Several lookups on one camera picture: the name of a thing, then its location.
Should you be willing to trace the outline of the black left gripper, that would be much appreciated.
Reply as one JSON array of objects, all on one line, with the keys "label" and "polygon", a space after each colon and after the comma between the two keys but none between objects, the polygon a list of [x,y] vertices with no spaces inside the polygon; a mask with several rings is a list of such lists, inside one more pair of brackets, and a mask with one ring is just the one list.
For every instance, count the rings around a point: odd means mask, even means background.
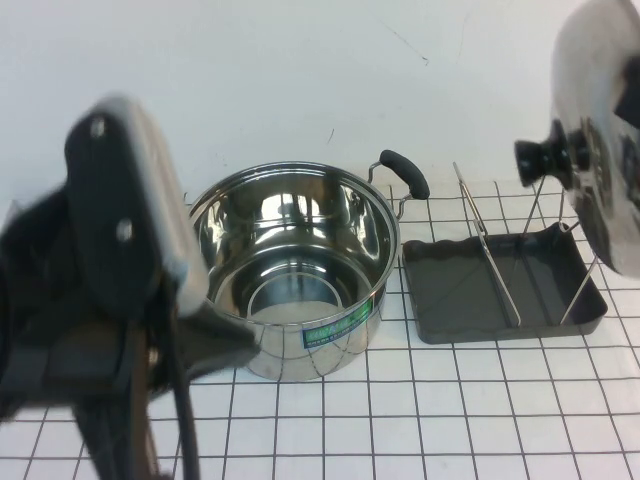
[{"label": "black left gripper", "polygon": [[248,363],[258,351],[244,327],[209,307],[170,326],[176,285],[138,206],[116,237],[113,204],[74,217],[64,189],[16,214],[1,235],[1,404],[76,405],[173,386]]}]

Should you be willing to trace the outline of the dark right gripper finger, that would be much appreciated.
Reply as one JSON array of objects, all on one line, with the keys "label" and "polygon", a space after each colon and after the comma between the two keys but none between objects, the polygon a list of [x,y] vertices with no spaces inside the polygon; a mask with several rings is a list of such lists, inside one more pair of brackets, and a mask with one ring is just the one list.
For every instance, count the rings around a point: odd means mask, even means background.
[{"label": "dark right gripper finger", "polygon": [[625,75],[625,88],[615,107],[614,113],[635,129],[640,126],[639,111],[639,72]]}]

